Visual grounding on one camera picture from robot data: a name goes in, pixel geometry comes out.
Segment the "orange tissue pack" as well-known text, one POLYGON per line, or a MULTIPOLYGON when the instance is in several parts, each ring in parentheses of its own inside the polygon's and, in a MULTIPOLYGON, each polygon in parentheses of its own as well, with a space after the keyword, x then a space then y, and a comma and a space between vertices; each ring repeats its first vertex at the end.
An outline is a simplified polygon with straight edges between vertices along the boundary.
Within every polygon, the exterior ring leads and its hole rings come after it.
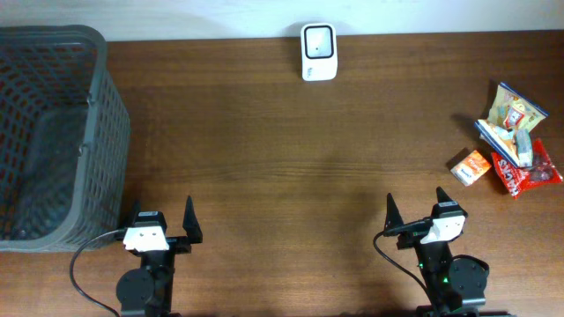
POLYGON ((488 172, 491 167, 492 165, 478 151, 472 151, 456 163, 450 169, 450 172, 463 185, 469 187, 488 172))

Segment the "teal tissue pack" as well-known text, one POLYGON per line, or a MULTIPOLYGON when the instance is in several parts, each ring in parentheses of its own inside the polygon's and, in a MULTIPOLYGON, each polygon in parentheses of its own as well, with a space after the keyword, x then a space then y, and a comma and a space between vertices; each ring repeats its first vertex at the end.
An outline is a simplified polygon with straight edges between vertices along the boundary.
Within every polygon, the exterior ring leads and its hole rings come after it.
POLYGON ((526 129, 519 129, 516 132, 516 148, 519 166, 521 168, 532 167, 532 142, 530 134, 526 129))

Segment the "red snack bag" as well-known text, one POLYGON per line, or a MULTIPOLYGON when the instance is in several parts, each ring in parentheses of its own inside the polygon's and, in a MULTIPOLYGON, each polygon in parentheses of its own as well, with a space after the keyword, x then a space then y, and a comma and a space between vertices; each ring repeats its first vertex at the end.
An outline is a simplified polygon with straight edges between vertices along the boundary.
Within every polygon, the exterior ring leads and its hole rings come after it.
POLYGON ((540 138, 532 142, 532 151, 532 166, 526 168, 517 168, 497 152, 491 153, 493 168, 514 199, 525 191, 563 182, 562 175, 551 161, 540 138))

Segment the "yellow wet wipes pack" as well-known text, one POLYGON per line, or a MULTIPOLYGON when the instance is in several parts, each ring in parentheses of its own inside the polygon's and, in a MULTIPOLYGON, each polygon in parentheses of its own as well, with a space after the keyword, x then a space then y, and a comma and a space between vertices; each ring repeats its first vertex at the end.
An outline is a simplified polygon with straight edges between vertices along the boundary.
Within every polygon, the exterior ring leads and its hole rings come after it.
POLYGON ((476 120, 474 127, 479 131, 480 138, 495 152, 513 166, 521 168, 517 157, 516 132, 526 129, 531 136, 531 131, 548 115, 542 107, 501 82, 487 118, 476 120))

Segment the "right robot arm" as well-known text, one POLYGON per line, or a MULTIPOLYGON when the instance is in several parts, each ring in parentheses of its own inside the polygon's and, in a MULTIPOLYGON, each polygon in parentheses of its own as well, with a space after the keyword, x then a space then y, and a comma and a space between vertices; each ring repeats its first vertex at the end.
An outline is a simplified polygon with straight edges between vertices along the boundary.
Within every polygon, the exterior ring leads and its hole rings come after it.
POLYGON ((508 312, 481 310, 486 304, 490 267, 479 258, 451 253, 449 244, 463 234, 468 213, 440 187, 436 197, 437 203, 428 217, 406 223, 393 195, 388 193, 384 227, 373 239, 375 251, 412 278, 426 294, 429 304, 418 306, 416 316, 508 316, 508 312), (381 237, 396 237, 397 249, 414 250, 420 276, 386 255, 377 244, 381 237))

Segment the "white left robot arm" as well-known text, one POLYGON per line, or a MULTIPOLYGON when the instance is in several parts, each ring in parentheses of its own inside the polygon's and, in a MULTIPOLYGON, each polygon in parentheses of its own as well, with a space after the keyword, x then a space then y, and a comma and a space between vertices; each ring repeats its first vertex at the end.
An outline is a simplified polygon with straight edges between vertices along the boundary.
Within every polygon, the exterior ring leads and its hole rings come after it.
POLYGON ((167 236, 167 221, 161 211, 142 211, 134 203, 134 214, 122 236, 124 249, 140 259, 137 269, 127 271, 118 281, 116 297, 122 316, 170 317, 172 309, 175 257, 189 254, 203 242, 193 200, 186 201, 182 236, 167 236))

